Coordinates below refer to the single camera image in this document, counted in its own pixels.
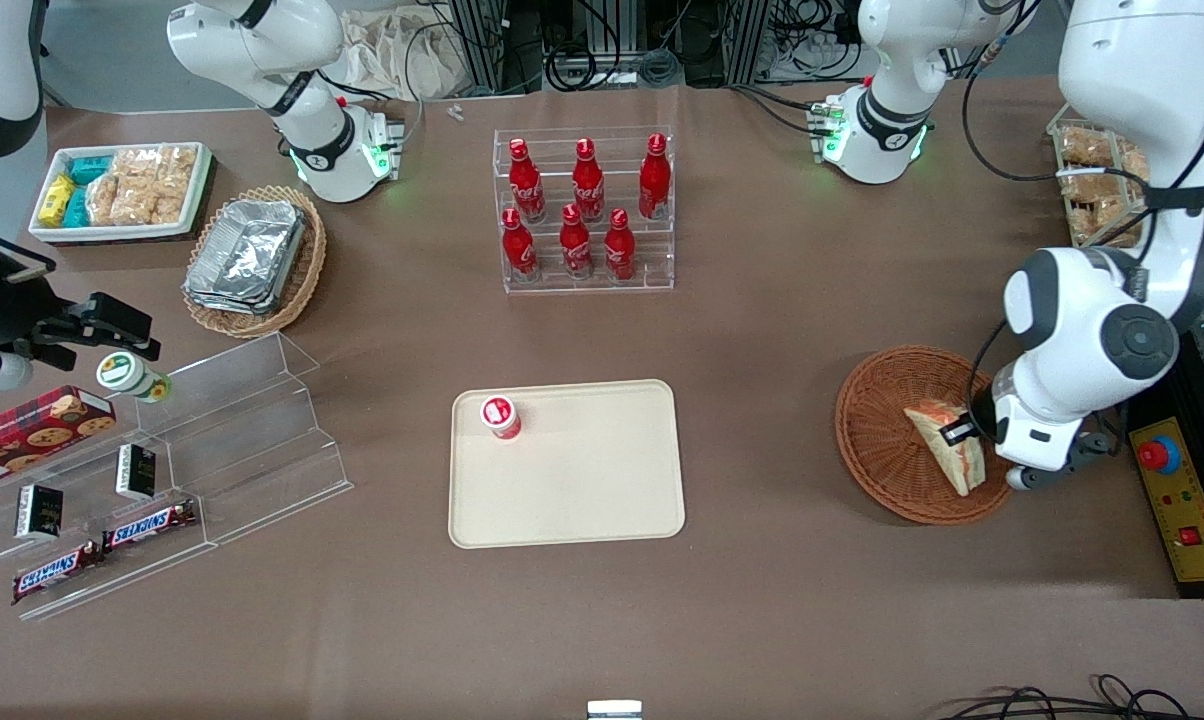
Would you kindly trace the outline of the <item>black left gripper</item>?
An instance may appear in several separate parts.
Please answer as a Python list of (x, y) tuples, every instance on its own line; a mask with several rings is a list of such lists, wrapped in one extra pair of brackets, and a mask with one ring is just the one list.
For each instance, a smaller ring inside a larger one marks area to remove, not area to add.
[(1003, 443), (1003, 423), (998, 415), (999, 395), (995, 391), (995, 384), (985, 386), (968, 386), (966, 393), (966, 411), (957, 420), (950, 421), (940, 429), (942, 441), (949, 447), (957, 447), (967, 439), (981, 439), (987, 445), (1001, 445)]

